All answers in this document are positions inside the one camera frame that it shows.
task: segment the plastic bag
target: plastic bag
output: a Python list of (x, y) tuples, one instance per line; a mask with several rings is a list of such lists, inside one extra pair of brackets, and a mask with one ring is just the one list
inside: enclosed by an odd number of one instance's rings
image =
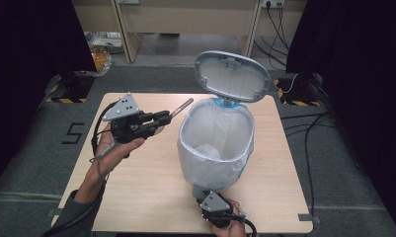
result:
[(241, 176), (254, 146), (254, 118), (247, 107), (220, 99), (196, 103), (180, 128), (178, 152), (186, 181), (223, 191)]
[(114, 59), (104, 47), (95, 46), (90, 48), (90, 51), (97, 69), (97, 72), (91, 72), (92, 76), (99, 77), (105, 75), (114, 63)]

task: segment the wooden table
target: wooden table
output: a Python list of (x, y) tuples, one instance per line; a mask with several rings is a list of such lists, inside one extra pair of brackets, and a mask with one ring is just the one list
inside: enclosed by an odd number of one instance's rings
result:
[[(205, 94), (132, 94), (147, 113), (172, 112), (188, 98), (195, 102), (214, 97)], [(100, 112), (121, 93), (105, 95), (62, 197), (63, 208), (71, 191), (78, 189), (93, 157), (90, 140)], [(308, 208), (296, 174), (275, 101), (266, 96), (248, 104), (255, 123), (254, 152), (237, 183), (224, 194), (240, 201), (260, 233), (308, 233), (311, 221), (299, 215)], [(111, 172), (93, 231), (209, 233), (192, 196), (192, 185), (183, 178), (177, 152), (179, 128), (189, 108)]]

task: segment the electrical outlet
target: electrical outlet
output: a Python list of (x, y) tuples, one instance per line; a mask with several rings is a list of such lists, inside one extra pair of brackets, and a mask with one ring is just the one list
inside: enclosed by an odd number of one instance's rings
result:
[(272, 1), (272, 0), (263, 0), (263, 1), (262, 1), (262, 7), (263, 7), (263, 8), (268, 8), (268, 2), (271, 2), (271, 8), (270, 8), (270, 9), (282, 8), (283, 5), (284, 5), (284, 0), (276, 0), (276, 1)]

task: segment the metal bracket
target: metal bracket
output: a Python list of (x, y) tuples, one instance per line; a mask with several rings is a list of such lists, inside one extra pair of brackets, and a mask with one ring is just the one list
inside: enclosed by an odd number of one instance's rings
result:
[(102, 120), (108, 121), (135, 114), (139, 114), (139, 107), (130, 92), (128, 92), (106, 113), (104, 117), (102, 117)]
[(209, 212), (227, 210), (230, 208), (229, 204), (214, 192), (210, 192), (210, 194), (203, 200), (203, 202), (199, 206), (200, 208)]

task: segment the white trash can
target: white trash can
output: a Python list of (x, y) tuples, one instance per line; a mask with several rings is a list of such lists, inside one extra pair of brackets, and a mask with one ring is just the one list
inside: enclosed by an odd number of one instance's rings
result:
[(271, 78), (260, 63), (222, 51), (200, 54), (195, 73), (218, 98), (195, 103), (186, 115), (178, 139), (180, 163), (195, 188), (221, 192), (240, 178), (253, 152), (254, 118), (240, 103), (262, 100)]

